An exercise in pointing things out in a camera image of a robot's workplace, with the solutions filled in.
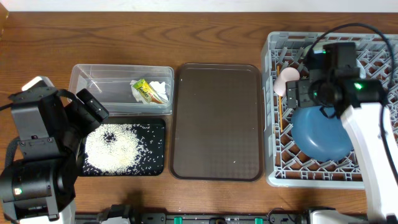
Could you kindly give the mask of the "pink plastic cup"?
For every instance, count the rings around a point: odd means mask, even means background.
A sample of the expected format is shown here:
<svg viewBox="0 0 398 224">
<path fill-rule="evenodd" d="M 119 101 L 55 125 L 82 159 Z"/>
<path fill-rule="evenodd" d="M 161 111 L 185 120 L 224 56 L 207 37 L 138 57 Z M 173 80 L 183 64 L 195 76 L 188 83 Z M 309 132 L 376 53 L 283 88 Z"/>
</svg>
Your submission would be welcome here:
<svg viewBox="0 0 398 224">
<path fill-rule="evenodd" d="M 273 90 L 278 96 L 284 96 L 286 92 L 286 83 L 290 81 L 297 81 L 300 79 L 300 73 L 297 69 L 287 67 L 283 69 L 277 76 Z"/>
</svg>

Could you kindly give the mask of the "dark blue plate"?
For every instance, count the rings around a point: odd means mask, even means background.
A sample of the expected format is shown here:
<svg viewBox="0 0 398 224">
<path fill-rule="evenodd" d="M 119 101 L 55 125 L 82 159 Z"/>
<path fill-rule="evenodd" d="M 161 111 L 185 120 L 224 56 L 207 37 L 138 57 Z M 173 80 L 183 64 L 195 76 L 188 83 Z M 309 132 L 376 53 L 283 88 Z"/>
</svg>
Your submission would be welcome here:
<svg viewBox="0 0 398 224">
<path fill-rule="evenodd" d="M 340 119 L 327 118 L 335 111 L 320 107 L 298 108 L 294 111 L 291 135 L 297 147 L 308 157 L 321 161 L 339 161 L 347 156 L 353 145 Z"/>
</svg>

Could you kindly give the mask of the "green yellow snack wrapper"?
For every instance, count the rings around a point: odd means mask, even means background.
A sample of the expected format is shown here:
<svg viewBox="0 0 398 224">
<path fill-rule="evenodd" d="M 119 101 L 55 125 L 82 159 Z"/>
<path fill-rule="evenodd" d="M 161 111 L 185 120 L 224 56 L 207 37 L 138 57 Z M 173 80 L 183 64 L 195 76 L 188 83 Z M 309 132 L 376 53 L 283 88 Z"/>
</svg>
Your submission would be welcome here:
<svg viewBox="0 0 398 224">
<path fill-rule="evenodd" d="M 146 102 L 164 104 L 164 100 L 144 79 L 138 80 L 132 87 L 141 94 Z"/>
</svg>

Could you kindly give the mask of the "light blue small bowl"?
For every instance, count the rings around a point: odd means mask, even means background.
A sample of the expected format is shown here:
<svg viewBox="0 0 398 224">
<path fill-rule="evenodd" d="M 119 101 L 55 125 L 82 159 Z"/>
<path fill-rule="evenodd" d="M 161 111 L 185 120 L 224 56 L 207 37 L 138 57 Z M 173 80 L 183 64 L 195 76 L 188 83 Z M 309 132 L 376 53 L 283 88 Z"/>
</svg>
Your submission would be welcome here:
<svg viewBox="0 0 398 224">
<path fill-rule="evenodd" d="M 359 60 L 356 60 L 356 65 L 359 68 L 359 77 L 361 79 L 365 79 L 366 78 L 366 71 L 365 71 L 363 65 L 361 64 L 361 62 Z"/>
</svg>

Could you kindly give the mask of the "mint green bowl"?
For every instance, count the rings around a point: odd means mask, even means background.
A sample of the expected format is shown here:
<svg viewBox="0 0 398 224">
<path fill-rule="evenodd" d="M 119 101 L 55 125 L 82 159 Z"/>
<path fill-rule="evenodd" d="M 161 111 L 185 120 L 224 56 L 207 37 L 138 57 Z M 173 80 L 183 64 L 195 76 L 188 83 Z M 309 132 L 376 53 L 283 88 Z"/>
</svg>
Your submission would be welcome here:
<svg viewBox="0 0 398 224">
<path fill-rule="evenodd" d="M 312 45 L 308 45 L 303 50 L 303 58 L 309 57 L 313 53 L 314 47 Z"/>
</svg>

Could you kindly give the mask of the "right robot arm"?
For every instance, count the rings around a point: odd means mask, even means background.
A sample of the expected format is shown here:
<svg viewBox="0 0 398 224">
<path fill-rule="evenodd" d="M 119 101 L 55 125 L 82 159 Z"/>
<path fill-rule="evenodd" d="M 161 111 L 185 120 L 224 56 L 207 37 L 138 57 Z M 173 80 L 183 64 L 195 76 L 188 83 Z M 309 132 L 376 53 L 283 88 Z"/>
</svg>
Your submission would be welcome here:
<svg viewBox="0 0 398 224">
<path fill-rule="evenodd" d="M 305 65 L 308 79 L 285 84 L 289 108 L 318 108 L 341 121 L 358 160 L 369 223 L 397 223 L 397 144 L 381 82 L 363 78 L 353 42 L 313 44 Z"/>
</svg>

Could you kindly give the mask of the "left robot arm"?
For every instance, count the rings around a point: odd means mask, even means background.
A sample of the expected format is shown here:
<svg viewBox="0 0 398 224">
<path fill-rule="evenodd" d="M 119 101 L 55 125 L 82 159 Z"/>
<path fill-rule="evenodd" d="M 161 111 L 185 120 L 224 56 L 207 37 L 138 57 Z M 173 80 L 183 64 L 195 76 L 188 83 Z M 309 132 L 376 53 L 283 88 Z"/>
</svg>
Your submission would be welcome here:
<svg viewBox="0 0 398 224">
<path fill-rule="evenodd" d="M 86 89 L 73 94 L 52 86 L 9 96 L 19 133 L 9 144 L 1 174 L 1 203 L 6 220 L 21 223 L 61 221 L 75 199 L 82 140 L 109 116 Z"/>
</svg>

